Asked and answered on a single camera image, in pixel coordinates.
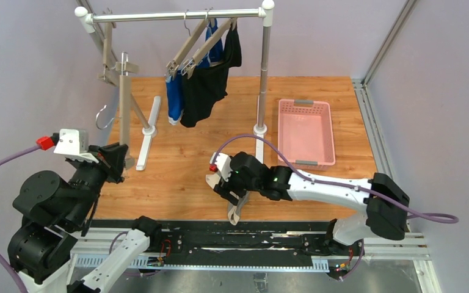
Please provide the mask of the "grey white underwear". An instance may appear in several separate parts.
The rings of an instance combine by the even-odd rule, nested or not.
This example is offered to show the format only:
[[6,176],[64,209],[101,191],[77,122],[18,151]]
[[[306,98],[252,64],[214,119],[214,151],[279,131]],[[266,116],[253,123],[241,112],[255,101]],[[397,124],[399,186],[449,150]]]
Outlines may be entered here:
[[[221,177],[218,174],[206,175],[205,180],[210,188],[215,189],[221,182]],[[241,220],[242,209],[245,204],[249,201],[250,192],[246,191],[244,195],[236,195],[234,192],[229,192],[227,196],[227,219],[233,225],[236,226]]]

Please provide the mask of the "beige clip hanger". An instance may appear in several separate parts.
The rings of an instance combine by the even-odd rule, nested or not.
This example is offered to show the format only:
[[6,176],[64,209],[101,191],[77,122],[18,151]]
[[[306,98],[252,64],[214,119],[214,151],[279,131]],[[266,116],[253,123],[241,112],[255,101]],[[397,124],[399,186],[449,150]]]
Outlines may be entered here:
[[132,79],[130,73],[137,73],[139,67],[129,61],[129,54],[125,51],[121,53],[120,61],[117,61],[113,69],[108,69],[104,65],[104,73],[101,75],[106,82],[116,85],[119,91],[118,116],[112,117],[106,124],[99,123],[100,115],[107,109],[105,104],[95,115],[95,126],[99,130],[104,130],[112,126],[113,122],[119,121],[119,142],[130,147],[130,122],[131,109],[134,105],[131,93]]

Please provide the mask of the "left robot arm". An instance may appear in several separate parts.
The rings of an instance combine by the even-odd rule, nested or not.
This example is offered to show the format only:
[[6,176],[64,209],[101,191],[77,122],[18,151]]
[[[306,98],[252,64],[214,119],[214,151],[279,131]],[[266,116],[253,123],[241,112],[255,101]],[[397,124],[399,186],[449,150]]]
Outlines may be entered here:
[[142,216],[125,238],[86,276],[67,283],[74,233],[86,233],[105,183],[122,183],[128,146],[113,143],[89,146],[90,158],[70,159],[76,169],[66,181],[56,172],[31,175],[21,186],[13,207],[23,216],[7,253],[10,265],[27,292],[108,292],[144,251],[161,243],[161,224]]

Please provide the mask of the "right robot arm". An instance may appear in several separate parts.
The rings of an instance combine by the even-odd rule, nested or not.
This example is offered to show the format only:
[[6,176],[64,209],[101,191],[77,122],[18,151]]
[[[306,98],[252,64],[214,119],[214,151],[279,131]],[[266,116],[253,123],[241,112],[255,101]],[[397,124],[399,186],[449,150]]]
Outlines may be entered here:
[[407,230],[409,196],[386,174],[371,179],[343,179],[293,170],[283,165],[268,167],[256,157],[240,152],[211,158],[211,174],[205,181],[232,212],[244,204],[249,192],[273,201],[318,201],[354,210],[355,215],[330,222],[328,242],[350,246],[368,237],[401,241]]

